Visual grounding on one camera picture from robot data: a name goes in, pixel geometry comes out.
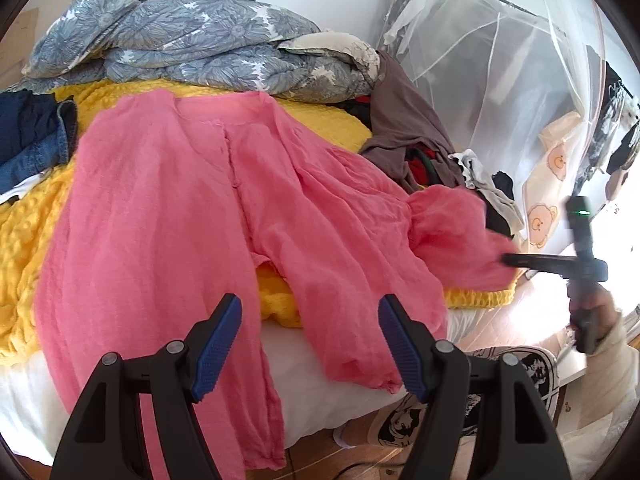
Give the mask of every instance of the mattress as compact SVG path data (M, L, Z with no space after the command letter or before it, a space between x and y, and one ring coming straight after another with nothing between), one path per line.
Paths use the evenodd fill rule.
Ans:
M449 310L447 338L455 343L469 334L486 310ZM262 323L262 346L282 401L285 446L322 428L336 428L395 402L406 393L372 390L331 381L303 330ZM0 434L15 454L53 463L68 415L56 393L42 351L27 362L0 366Z

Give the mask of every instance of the silver screw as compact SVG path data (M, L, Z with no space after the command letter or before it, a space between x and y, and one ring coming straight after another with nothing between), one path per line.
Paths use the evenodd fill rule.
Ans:
M108 352L107 354L102 356L102 364L105 366L112 365L117 360L118 360L118 354L116 354L116 352Z
M184 350L184 343L182 341L171 341L166 346L166 351L169 352L169 354L179 354L182 350Z
M443 354L450 354L453 352L453 345L446 339L440 339L436 341L436 350Z
M515 355L513 355L512 353L504 354L502 356L502 360L504 361L504 364L509 365L509 366L515 366L516 364L518 364L520 362L520 360Z

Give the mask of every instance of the person's hand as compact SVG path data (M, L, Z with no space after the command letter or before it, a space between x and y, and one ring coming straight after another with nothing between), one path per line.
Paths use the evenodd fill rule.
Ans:
M596 310L598 320L598 339L603 339L618 321L618 313L611 293L597 284L591 292L584 293L578 283L569 282L566 288L569 301L569 312L576 312L582 308Z

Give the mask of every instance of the black cord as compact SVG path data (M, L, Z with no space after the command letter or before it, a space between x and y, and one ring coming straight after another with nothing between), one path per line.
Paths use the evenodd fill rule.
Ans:
M342 475L344 475L347 471L354 469L355 467L360 466L375 466L378 469L391 469L393 467L402 467L406 464L406 462L396 463L396 464L388 464L385 462L356 462L355 464L348 465L344 469L342 469L336 476L332 478L332 480L338 480Z

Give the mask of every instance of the shirt sleeve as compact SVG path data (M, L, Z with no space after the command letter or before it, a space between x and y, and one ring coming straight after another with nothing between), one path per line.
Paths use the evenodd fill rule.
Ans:
M587 357L579 428L613 412L638 384L638 350L626 344L622 314L597 350Z

